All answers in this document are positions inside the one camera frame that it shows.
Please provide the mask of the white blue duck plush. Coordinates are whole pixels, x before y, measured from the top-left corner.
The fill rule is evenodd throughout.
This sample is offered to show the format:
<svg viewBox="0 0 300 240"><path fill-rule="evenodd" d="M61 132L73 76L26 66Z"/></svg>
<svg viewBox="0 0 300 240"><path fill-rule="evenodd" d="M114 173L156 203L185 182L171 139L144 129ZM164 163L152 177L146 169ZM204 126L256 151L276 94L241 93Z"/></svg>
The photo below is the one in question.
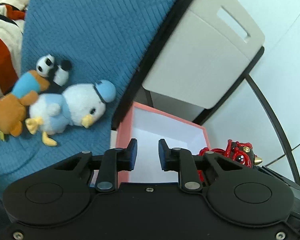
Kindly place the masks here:
<svg viewBox="0 0 300 240"><path fill-rule="evenodd" d="M40 94L29 107L25 125L32 135L41 132L44 145L55 147L52 135L63 133L68 126L89 128L115 98L116 88L108 80L71 85L61 94Z"/></svg>

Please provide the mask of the orange bear plush blue hood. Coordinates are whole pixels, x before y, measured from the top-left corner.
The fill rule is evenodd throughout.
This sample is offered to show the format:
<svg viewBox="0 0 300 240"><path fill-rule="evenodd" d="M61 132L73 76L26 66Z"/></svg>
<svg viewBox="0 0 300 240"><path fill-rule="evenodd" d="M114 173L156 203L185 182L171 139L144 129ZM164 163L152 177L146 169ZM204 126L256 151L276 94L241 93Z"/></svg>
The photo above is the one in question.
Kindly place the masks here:
<svg viewBox="0 0 300 240"><path fill-rule="evenodd" d="M0 139L5 135L19 136L26 118L26 107L35 103L39 93L50 86L48 79L35 70L23 74L13 86L10 93L0 98Z"/></svg>

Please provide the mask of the red black toy figure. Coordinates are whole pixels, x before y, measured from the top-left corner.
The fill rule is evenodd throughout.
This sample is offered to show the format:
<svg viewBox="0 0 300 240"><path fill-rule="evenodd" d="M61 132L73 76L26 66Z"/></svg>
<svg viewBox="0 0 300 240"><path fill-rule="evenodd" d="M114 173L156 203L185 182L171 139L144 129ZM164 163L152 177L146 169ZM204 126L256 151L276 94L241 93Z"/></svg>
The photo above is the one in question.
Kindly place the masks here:
<svg viewBox="0 0 300 240"><path fill-rule="evenodd" d="M231 159L232 161L249 168L255 168L263 162L262 158L258 157L253 152L253 146L249 142L239 142L228 139L225 149L205 147L199 151L198 156L204 156L209 152L218 153L225 158Z"/></svg>

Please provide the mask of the beige bedside cabinet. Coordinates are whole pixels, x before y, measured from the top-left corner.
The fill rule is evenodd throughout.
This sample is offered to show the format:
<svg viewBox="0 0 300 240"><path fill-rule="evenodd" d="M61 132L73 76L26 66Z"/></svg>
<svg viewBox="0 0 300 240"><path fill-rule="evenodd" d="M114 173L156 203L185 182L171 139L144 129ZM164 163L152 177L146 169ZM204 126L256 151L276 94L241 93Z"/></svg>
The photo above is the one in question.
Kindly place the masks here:
<svg viewBox="0 0 300 240"><path fill-rule="evenodd" d="M238 0L193 0L143 88L210 109L263 44L264 34Z"/></svg>

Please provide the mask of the black white panda plush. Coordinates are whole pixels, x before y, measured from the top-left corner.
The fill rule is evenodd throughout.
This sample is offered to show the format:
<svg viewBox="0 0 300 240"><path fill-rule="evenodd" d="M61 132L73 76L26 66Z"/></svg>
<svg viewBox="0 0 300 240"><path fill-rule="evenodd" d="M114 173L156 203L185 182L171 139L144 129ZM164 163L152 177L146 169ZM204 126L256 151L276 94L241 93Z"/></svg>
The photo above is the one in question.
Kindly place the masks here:
<svg viewBox="0 0 300 240"><path fill-rule="evenodd" d="M71 69L72 64L69 60L63 60L58 64L51 54L42 56L36 63L37 73L59 87L67 83Z"/></svg>

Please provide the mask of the blue textured blanket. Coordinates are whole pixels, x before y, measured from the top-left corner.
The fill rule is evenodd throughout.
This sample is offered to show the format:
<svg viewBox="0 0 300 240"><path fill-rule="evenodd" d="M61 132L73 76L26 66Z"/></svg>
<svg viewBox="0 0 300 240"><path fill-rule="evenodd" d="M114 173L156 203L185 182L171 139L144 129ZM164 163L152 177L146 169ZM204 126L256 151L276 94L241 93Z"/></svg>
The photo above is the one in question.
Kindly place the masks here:
<svg viewBox="0 0 300 240"><path fill-rule="evenodd" d="M69 84L111 81L120 99L158 28L176 0L30 0L25 17L21 70L52 54L72 63ZM109 148L118 100L90 128L68 126L45 146L40 134L24 130L0 140L0 197L14 181L82 150Z"/></svg>

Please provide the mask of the black bed frame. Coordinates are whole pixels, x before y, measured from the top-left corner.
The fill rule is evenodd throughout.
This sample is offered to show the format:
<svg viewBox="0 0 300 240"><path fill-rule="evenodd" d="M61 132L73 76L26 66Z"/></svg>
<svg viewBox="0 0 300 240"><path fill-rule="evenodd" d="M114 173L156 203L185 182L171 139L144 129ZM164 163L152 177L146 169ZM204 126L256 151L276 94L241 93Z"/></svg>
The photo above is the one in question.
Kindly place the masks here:
<svg viewBox="0 0 300 240"><path fill-rule="evenodd" d="M194 0L175 0L173 6L171 6L157 33L154 35L153 40L149 44L148 49L144 53L135 74L133 75L114 112L111 120L112 130L118 129L120 123L127 115L143 81L146 79L153 64L168 42L168 39L193 1Z"/></svg>

